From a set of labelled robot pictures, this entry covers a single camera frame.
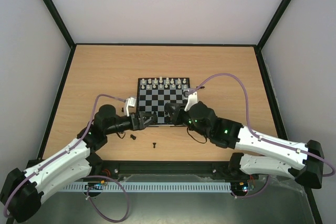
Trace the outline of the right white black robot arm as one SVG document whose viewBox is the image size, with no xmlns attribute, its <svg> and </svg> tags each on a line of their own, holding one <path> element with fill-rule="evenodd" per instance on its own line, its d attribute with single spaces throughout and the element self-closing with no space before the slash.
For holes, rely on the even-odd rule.
<svg viewBox="0 0 336 224">
<path fill-rule="evenodd" d="M 236 178 L 267 174 L 287 177 L 312 189 L 322 187 L 323 151 L 315 140 L 298 143 L 263 135 L 246 125 L 218 117 L 201 101 L 191 107 L 167 103 L 164 110 L 174 125 L 185 125 L 217 147 L 239 149 L 241 152 L 234 153 L 229 164 L 229 172 Z"/>
</svg>

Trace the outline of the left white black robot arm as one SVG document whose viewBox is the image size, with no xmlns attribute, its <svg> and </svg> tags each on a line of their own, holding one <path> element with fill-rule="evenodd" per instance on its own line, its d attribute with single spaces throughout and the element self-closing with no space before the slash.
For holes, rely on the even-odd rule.
<svg viewBox="0 0 336 224">
<path fill-rule="evenodd" d="M 14 168 L 7 174 L 1 190 L 4 216 L 19 223 L 28 220 L 58 190 L 96 172 L 102 161 L 96 151 L 107 143 L 109 134 L 143 130 L 156 121 L 155 113 L 118 116 L 114 106 L 101 106 L 87 127 L 59 152 L 30 168 Z"/>
</svg>

